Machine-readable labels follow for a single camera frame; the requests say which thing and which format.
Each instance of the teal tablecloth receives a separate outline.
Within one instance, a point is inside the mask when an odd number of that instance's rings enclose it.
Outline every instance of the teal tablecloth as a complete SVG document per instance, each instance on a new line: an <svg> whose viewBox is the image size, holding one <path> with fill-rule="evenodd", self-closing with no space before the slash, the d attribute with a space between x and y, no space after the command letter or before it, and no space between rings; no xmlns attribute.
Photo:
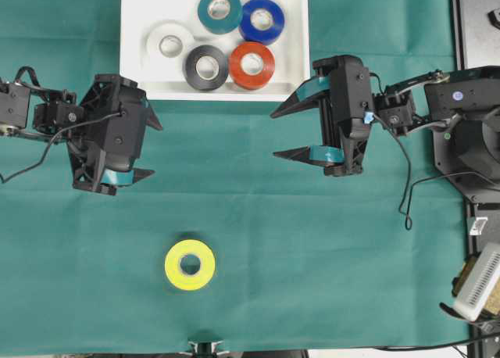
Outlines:
<svg viewBox="0 0 500 358"><path fill-rule="evenodd" d="M311 59L361 56L385 83L454 66L449 0L309 0ZM0 0L0 74L32 65L80 96L118 71L120 0ZM425 106L422 96L417 102ZM462 202L422 186L407 232L396 206L405 162L379 127L365 173L327 178L273 158L320 143L317 112L271 120L274 103L153 102L138 166L157 174L116 198L74 191L63 146L2 186L0 354L173 352L188 339L231 350L426 345L466 337L438 308L464 249ZM417 177L430 137L404 140ZM42 144L3 138L2 169ZM200 292L167 282L163 258L207 242L216 277Z"/></svg>

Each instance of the white tray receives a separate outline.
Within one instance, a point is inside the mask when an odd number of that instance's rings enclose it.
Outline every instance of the white tray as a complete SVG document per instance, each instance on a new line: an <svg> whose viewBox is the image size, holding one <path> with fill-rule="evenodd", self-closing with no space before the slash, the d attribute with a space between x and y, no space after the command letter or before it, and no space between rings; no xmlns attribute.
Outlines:
<svg viewBox="0 0 500 358"><path fill-rule="evenodd" d="M139 83L151 100L231 100L284 101L305 79L309 68L308 0L274 0L284 11L285 28L269 46L276 71L267 86L256 91L238 87L229 77L219 89L200 92L184 79L182 61L159 67L148 61L146 39L153 28L164 22L177 22L194 36L196 45L211 44L228 56L243 42L239 30L215 35L198 20L200 0L122 0L120 73Z"/></svg>

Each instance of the wire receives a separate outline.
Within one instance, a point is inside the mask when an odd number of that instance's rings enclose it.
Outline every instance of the wire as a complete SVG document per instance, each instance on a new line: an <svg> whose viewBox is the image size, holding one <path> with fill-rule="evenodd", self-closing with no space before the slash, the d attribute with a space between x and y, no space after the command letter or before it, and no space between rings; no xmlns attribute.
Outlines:
<svg viewBox="0 0 500 358"><path fill-rule="evenodd" d="M455 349L460 354L460 356L462 356L462 358L467 358L467 355L462 350L460 350L456 346L452 346L452 348Z"/></svg>
<svg viewBox="0 0 500 358"><path fill-rule="evenodd" d="M406 133L406 135L413 134L413 133L420 131L420 130L423 130L423 129L430 129L432 127L439 127L439 128L445 129L448 127L448 125L444 121L429 122L428 124L424 124L424 125L420 125L418 127L415 127L414 129L408 131Z"/></svg>
<svg viewBox="0 0 500 358"><path fill-rule="evenodd" d="M377 73L371 73L371 72L370 72L370 76L371 76L371 77L375 77L375 78L377 79L377 81L378 81L378 91L380 91L380 93L381 93L382 95L385 95L385 94L384 94L384 91L382 90L382 82L380 81L380 77L378 76L378 74L377 74Z"/></svg>
<svg viewBox="0 0 500 358"><path fill-rule="evenodd" d="M76 129L77 127L82 127L82 126L87 126L87 125L92 125L92 124L98 124L99 122L102 122L102 121L105 121L105 120L109 120L110 118L117 117L117 116L121 116L121 113L108 114L107 116L98 118L96 120L90 120L90 121L81 122L79 124L74 124L72 126L68 126L68 127L65 127L63 129L59 130L57 133L54 134L54 136L50 139L50 141L48 141L48 144L45 147L45 150L44 150L43 154L41 155L40 160L38 160L35 164L33 164L33 165L31 165L31 166L29 166L27 168L24 168L22 170L19 170L18 172L15 172L14 174L11 174L8 177L3 177L0 174L0 181L2 181L3 184L6 184L7 182L11 181L14 177L20 176L21 174L25 174L26 172L28 172L30 170L33 170L34 168L40 166L45 161L45 158L47 157L47 154L48 154L48 150L52 147L52 145L54 144L54 142L57 141L58 137L60 137L61 134L64 134L66 131L70 131L72 129Z"/></svg>
<svg viewBox="0 0 500 358"><path fill-rule="evenodd" d="M473 171L473 170L468 170L468 171L463 171L463 172L455 172L455 173L448 173L448 174L442 174L440 176L433 176L433 177L428 177L428 178L422 178L422 179L420 179L418 181L413 182L412 186L409 189L408 204L406 206L406 214L405 214L407 216L407 218L411 221L411 218L410 218L410 209L411 209L411 206L412 206L413 188L415 188L415 186L417 186L418 184L422 184L423 182L436 181L436 180L440 180L442 178L448 178L448 177L466 176L466 175L469 175L469 174L474 175L476 177L479 177L483 181L486 181L487 183L492 184L493 186L498 186L498 184L496 184L495 182L493 182L490 178L485 177L483 174L478 173L478 172ZM500 189L497 189L497 188L493 188L492 190L500 192Z"/></svg>
<svg viewBox="0 0 500 358"><path fill-rule="evenodd" d="M401 202L399 203L398 211L401 215L403 215L405 217L405 228L407 231L410 231L412 229L412 226L413 226L413 221L412 221L412 218L410 217L410 215L408 214L408 211L406 213L403 211L403 206L405 205L406 196L408 195L409 184L410 184L410 181L412 180L412 160L409 158L409 155L405 149L405 146L401 143L401 141L396 136L396 134L394 134L392 132L391 128L377 114L374 114L373 118L375 120L377 120L382 125L382 127L386 131L388 131L389 134L393 137L393 139L398 143L399 147L401 148L401 150L403 152L403 155L406 158L406 162L408 163L408 170L406 173L405 190L403 192Z"/></svg>
<svg viewBox="0 0 500 358"><path fill-rule="evenodd" d="M474 342L479 342L487 338L495 338L495 337L500 337L500 332L490 333L489 335L482 335L474 338L468 338L467 340L462 340L462 341L449 342L441 345L415 346L412 348L396 348L393 346L385 346L383 348L377 348L377 350L382 350L385 352L418 352L420 350L434 350L434 349L451 348L453 346L458 346L458 345L469 345Z"/></svg>
<svg viewBox="0 0 500 358"><path fill-rule="evenodd" d="M17 70L16 77L14 81L21 82L21 77L24 73L28 73L31 79L31 83L37 87L40 87L40 82L38 81L37 74L31 66L23 66L19 70Z"/></svg>

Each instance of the yellow tape roll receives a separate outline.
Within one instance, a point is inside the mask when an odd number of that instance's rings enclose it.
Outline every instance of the yellow tape roll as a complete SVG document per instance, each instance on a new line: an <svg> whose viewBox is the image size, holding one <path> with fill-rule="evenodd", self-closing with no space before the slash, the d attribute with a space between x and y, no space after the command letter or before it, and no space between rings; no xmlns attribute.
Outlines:
<svg viewBox="0 0 500 358"><path fill-rule="evenodd" d="M189 274L180 265L189 256L199 260L199 270ZM216 258L205 243L186 239L176 243L166 254L165 273L173 286L182 290L199 290L212 280L216 270Z"/></svg>

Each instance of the black tape roll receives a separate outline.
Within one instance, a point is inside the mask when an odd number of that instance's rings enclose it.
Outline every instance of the black tape roll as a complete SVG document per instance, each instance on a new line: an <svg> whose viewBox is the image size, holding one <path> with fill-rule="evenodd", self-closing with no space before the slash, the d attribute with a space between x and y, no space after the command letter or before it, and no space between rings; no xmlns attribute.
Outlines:
<svg viewBox="0 0 500 358"><path fill-rule="evenodd" d="M229 74L227 57L216 47L200 45L187 55L184 74L186 81L196 90L215 90L226 82Z"/></svg>

